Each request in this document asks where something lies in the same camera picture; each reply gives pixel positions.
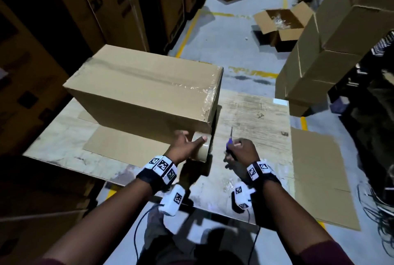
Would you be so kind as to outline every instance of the table top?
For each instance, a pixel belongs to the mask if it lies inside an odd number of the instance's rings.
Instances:
[[[83,146],[99,124],[79,119],[84,108],[74,98],[49,124],[24,156],[84,173],[119,185],[130,183],[141,168],[96,153]],[[233,138],[253,140],[260,158],[266,158],[284,188],[294,197],[290,116],[287,101],[220,90],[218,123],[211,143],[208,176],[190,187],[194,207],[254,224],[251,212],[231,208],[231,192],[239,177],[226,168],[224,151],[233,127]]]

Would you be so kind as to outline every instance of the person's left hand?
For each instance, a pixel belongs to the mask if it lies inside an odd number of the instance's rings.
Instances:
[[[206,142],[206,136],[202,136],[194,142],[190,142],[186,137],[188,134],[189,132],[184,130],[175,131],[176,139],[164,154],[166,157],[170,158],[175,165],[190,158],[191,154]]]

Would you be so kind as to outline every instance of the black wristband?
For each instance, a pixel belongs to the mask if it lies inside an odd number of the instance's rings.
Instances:
[[[166,156],[156,156],[145,164],[137,178],[149,183],[153,193],[166,190],[176,178],[176,166]]]
[[[247,167],[247,172],[252,180],[250,186],[255,189],[262,189],[264,182],[268,180],[282,185],[275,175],[273,169],[267,164],[265,160],[252,163]]]

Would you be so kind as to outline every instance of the tape roll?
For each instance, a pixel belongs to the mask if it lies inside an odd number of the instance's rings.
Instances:
[[[191,139],[191,141],[194,142],[196,139],[198,139],[204,135],[207,137],[206,142],[200,147],[200,149],[192,157],[192,159],[197,160],[197,161],[202,161],[202,162],[206,162],[206,158],[208,156],[209,145],[211,143],[212,135],[206,134],[206,133],[201,133],[201,132],[194,132],[193,138]]]

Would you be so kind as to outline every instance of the scissors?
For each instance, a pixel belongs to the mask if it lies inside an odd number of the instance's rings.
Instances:
[[[230,138],[229,138],[229,141],[226,143],[226,153],[229,153],[230,155],[231,155],[231,157],[235,160],[235,161],[237,161],[237,157],[235,156],[235,154],[233,153],[233,151],[231,151],[230,149],[229,149],[229,145],[232,145],[233,144],[233,127],[231,126],[231,133],[230,133]]]

